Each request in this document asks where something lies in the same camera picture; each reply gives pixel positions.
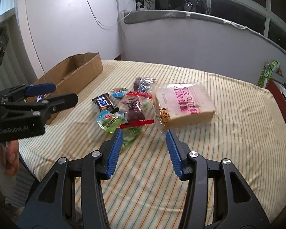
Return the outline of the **left hand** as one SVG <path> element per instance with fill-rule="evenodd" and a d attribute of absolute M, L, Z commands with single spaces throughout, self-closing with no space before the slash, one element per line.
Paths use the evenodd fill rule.
<path fill-rule="evenodd" d="M 5 149 L 0 147 L 0 163 L 5 167 L 8 176 L 15 176 L 19 171 L 19 144 L 18 140 L 6 143 Z"/>

